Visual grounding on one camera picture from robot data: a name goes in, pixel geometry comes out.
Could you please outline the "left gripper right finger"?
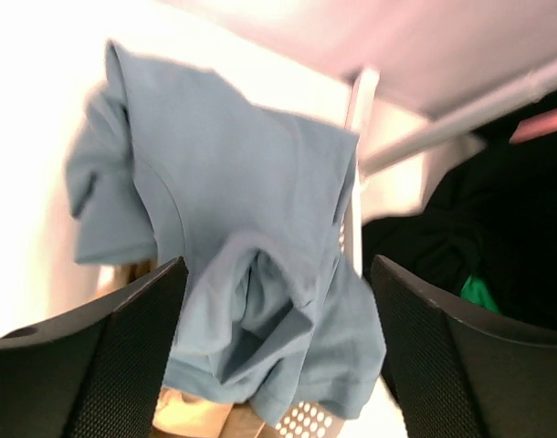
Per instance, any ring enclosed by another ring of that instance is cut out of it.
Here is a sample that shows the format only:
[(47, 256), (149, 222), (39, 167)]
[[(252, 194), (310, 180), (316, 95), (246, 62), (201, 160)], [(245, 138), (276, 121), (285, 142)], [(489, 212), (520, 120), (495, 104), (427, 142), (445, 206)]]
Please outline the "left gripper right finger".
[(372, 281), (408, 436), (557, 438), (557, 331), (476, 306), (383, 256)]

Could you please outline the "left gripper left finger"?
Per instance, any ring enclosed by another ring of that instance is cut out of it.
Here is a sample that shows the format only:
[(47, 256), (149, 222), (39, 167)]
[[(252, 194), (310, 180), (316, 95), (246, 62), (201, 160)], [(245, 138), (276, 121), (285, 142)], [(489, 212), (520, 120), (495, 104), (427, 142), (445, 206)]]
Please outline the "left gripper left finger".
[(0, 438), (149, 436), (186, 278), (176, 258), (0, 338)]

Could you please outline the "beige t shirt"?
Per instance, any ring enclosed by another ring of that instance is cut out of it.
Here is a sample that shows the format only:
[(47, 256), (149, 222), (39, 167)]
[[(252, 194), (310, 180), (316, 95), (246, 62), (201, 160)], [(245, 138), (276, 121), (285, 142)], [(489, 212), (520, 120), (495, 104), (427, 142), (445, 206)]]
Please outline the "beige t shirt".
[[(102, 266), (96, 298), (103, 297), (155, 268), (151, 260)], [(274, 437), (276, 434), (245, 404), (219, 404), (194, 395), (161, 388), (151, 437)]]

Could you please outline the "grey blue t shirt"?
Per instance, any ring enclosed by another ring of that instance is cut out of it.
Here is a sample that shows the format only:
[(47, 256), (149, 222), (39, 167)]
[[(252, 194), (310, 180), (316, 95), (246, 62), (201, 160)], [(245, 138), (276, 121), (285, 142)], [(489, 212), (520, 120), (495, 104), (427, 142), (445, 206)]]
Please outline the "grey blue t shirt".
[(184, 260), (164, 387), (270, 424), (298, 402), (357, 418), (385, 345), (339, 244), (355, 134), (112, 41), (105, 71), (66, 167), (75, 260)]

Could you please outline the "pink wire hanger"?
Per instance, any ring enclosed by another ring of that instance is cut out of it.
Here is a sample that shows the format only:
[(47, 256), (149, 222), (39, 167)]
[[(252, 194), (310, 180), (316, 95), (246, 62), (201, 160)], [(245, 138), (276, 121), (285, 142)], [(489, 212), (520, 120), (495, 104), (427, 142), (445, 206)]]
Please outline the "pink wire hanger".
[(530, 141), (557, 131), (557, 109), (521, 121), (510, 137), (510, 144)]

